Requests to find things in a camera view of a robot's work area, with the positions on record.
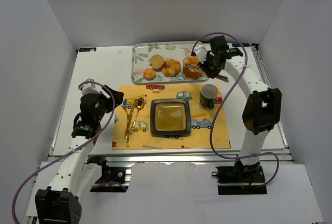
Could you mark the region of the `metal tongs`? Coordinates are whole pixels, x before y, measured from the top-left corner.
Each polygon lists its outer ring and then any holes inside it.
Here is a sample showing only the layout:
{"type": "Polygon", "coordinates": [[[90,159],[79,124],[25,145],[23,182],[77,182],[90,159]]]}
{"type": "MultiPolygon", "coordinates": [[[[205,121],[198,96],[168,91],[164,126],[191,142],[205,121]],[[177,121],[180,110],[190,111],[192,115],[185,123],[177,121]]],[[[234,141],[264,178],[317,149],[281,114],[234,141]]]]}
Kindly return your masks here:
{"type": "Polygon", "coordinates": [[[217,75],[215,77],[211,77],[209,74],[205,73],[201,68],[199,68],[198,66],[192,65],[192,64],[185,64],[184,65],[185,68],[187,68],[189,71],[191,72],[197,72],[202,74],[203,76],[206,76],[207,78],[212,78],[212,79],[218,79],[224,82],[229,82],[229,79],[227,76],[222,76],[222,75],[217,75]]]}

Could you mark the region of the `large round orange bread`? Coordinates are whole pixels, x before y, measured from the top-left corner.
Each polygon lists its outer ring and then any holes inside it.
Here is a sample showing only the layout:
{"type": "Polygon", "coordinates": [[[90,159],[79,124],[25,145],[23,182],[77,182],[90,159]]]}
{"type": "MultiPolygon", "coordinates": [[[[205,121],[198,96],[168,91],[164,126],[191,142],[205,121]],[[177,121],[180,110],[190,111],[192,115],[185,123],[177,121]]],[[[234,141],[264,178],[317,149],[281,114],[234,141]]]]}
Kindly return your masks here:
{"type": "Polygon", "coordinates": [[[186,65],[193,65],[195,67],[198,67],[200,60],[197,57],[188,55],[187,57],[185,57],[183,59],[183,73],[186,77],[191,78],[191,79],[198,79],[199,77],[202,76],[202,74],[200,72],[196,72],[196,71],[191,71],[189,70],[186,65]]]}

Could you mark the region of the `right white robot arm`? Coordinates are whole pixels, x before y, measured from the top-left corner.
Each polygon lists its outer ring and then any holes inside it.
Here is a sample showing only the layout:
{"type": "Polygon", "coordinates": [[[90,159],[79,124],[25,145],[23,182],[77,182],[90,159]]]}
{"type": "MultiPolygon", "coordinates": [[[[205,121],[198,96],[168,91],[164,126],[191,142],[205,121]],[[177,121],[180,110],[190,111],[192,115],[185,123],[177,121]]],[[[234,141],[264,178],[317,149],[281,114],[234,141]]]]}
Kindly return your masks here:
{"type": "Polygon", "coordinates": [[[225,70],[235,80],[234,86],[244,93],[242,120],[246,132],[236,162],[245,171],[252,171],[259,165],[266,137],[280,121],[282,93],[278,88],[270,88],[252,71],[243,44],[230,48],[222,34],[211,38],[209,44],[210,49],[194,44],[191,53],[200,60],[199,68],[209,78],[216,78],[225,70]]]}

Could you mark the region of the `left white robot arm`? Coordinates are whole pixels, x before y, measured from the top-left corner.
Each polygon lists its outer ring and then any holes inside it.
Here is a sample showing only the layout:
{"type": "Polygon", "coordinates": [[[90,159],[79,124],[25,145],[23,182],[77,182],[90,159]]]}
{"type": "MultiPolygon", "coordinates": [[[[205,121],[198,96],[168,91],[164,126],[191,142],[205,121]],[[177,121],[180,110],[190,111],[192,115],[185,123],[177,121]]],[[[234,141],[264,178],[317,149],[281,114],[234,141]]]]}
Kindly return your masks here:
{"type": "Polygon", "coordinates": [[[105,129],[101,126],[103,117],[114,114],[124,93],[107,85],[99,90],[96,86],[96,82],[79,86],[80,111],[73,121],[68,152],[61,158],[61,166],[47,188],[39,189],[35,195],[39,223],[79,223],[81,198],[103,175],[103,166],[90,162],[88,156],[105,129]]]}

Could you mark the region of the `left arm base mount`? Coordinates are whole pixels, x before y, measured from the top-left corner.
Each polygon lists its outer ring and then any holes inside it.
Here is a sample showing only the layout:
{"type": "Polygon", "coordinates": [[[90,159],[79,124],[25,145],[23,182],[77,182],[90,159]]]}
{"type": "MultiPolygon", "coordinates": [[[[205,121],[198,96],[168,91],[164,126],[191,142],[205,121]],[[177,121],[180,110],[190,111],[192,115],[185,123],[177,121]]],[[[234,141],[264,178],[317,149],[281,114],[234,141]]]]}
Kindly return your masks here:
{"type": "Polygon", "coordinates": [[[86,164],[97,164],[101,169],[101,177],[95,182],[91,192],[125,193],[128,189],[125,186],[127,168],[110,166],[103,156],[89,157],[86,164]]]}

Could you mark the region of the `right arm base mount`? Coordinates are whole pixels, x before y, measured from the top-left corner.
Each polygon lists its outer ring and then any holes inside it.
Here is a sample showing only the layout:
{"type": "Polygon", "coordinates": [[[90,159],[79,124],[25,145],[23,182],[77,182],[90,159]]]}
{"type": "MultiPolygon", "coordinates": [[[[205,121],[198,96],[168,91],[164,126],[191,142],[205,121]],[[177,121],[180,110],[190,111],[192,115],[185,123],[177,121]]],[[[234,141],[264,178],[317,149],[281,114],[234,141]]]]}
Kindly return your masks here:
{"type": "Polygon", "coordinates": [[[241,174],[235,166],[219,166],[211,176],[217,180],[219,195],[267,194],[265,175],[261,165],[257,170],[241,174]]]}

